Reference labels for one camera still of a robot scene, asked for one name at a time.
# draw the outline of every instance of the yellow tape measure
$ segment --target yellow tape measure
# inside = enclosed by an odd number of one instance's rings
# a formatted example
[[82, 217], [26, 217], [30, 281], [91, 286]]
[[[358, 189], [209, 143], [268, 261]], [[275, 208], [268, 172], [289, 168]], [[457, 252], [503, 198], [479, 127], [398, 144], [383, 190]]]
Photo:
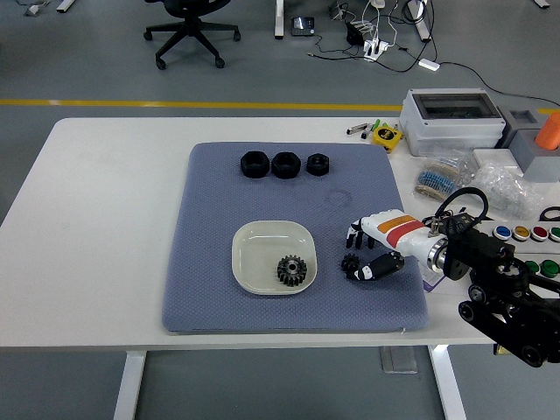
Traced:
[[393, 151], [399, 140], [403, 138], [403, 133], [398, 129], [392, 129], [388, 126], [377, 127], [374, 130], [372, 144], [379, 144], [383, 146], [387, 153]]

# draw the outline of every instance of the white plastic box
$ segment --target white plastic box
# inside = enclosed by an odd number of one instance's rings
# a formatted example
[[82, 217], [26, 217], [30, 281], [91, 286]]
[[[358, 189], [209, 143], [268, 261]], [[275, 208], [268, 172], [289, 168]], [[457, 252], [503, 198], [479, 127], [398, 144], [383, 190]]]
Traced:
[[506, 127], [484, 89], [411, 89], [399, 122], [414, 156], [493, 148]]

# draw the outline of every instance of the black nut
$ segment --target black nut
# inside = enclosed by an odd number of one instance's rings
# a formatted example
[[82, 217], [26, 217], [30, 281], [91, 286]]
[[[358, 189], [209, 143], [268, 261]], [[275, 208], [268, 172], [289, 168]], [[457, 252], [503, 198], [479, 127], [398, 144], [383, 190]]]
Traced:
[[301, 168], [301, 160], [291, 151], [281, 151], [272, 159], [272, 173], [280, 179], [295, 178]]
[[316, 177], [329, 173], [329, 157], [315, 153], [307, 158], [307, 171]]
[[248, 151], [241, 158], [241, 171], [248, 178], [262, 178], [269, 169], [269, 158], [261, 151]]

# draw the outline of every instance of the black gear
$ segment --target black gear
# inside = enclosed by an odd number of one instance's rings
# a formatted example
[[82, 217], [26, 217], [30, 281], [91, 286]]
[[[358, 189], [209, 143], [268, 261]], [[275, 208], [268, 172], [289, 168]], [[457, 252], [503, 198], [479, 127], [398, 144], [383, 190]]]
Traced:
[[305, 280], [307, 265], [305, 261], [295, 255], [287, 255], [278, 263], [278, 278], [287, 286], [298, 286]]
[[342, 259], [340, 267], [346, 273], [354, 272], [360, 267], [360, 258], [356, 254], [346, 254]]

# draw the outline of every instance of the gray floor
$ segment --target gray floor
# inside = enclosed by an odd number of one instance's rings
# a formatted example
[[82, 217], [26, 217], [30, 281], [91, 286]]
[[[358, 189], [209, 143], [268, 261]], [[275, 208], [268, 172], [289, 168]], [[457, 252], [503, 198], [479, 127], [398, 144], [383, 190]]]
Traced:
[[[330, 22], [330, 0], [287, 0], [286, 16], [314, 16], [323, 50], [346, 48], [346, 29]], [[540, 10], [531, 0], [435, 1], [438, 61], [476, 69], [502, 91], [560, 100], [557, 69], [560, 3]], [[166, 35], [143, 39], [146, 25], [171, 22], [161, 4], [141, 0], [77, 0], [67, 14], [54, 0], [38, 17], [0, 0], [0, 101], [99, 100], [285, 102], [400, 105], [409, 88], [482, 88], [471, 71], [444, 65], [394, 73], [363, 60], [326, 61], [319, 38], [273, 37], [274, 0], [234, 0], [213, 21], [240, 26], [242, 41], [209, 35], [226, 61], [188, 39], [164, 56]], [[351, 1], [361, 15], [365, 0]], [[386, 20], [381, 37], [390, 39]], [[397, 43], [418, 54], [413, 29], [396, 25]], [[336, 52], [323, 55], [339, 57]], [[424, 50], [434, 60], [433, 45]], [[412, 58], [392, 48], [383, 63], [406, 69]], [[508, 109], [549, 109], [544, 101], [490, 92]], [[388, 111], [375, 116], [395, 116]], [[96, 116], [365, 116], [367, 111], [262, 108], [138, 108], [0, 105], [0, 222], [52, 126]], [[287, 133], [297, 138], [298, 135]], [[529, 369], [490, 346], [450, 350], [469, 419], [556, 418], [557, 366]], [[154, 353], [148, 359], [138, 418], [442, 418], [429, 358], [416, 350], [418, 375], [387, 379], [376, 349], [305, 349]], [[111, 418], [124, 355], [0, 353], [0, 418]], [[250, 389], [255, 396], [243, 392]]]

